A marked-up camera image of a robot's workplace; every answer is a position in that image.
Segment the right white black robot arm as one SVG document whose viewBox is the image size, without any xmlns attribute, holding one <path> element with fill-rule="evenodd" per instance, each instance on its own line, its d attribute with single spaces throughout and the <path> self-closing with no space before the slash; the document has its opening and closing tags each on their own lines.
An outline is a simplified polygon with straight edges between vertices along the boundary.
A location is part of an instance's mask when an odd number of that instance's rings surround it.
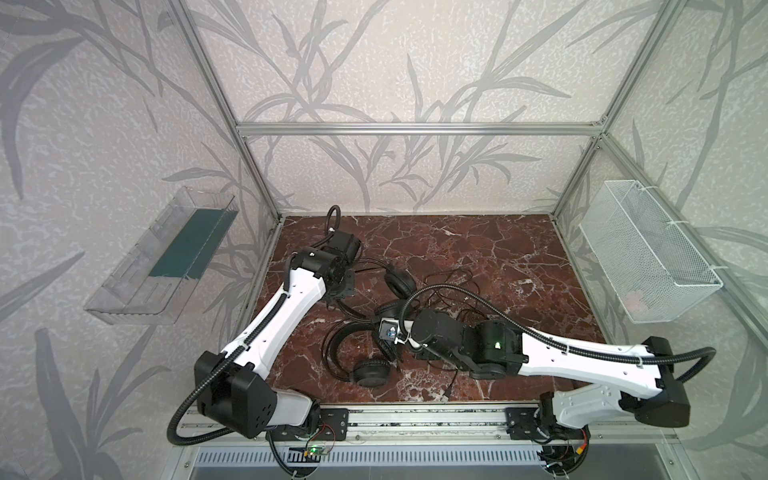
<svg viewBox="0 0 768 480">
<path fill-rule="evenodd" d="M 578 389 L 542 396 L 539 424 L 545 429 L 558 425 L 576 430 L 623 415 L 661 428 L 690 422 L 684 383 L 666 364 L 672 350 L 661 337 L 637 345 L 598 344 L 525 333 L 508 320 L 469 326 L 431 309 L 412 320 L 382 319 L 378 336 L 449 363 L 476 380 L 550 376 L 582 382 Z"/>
</svg>

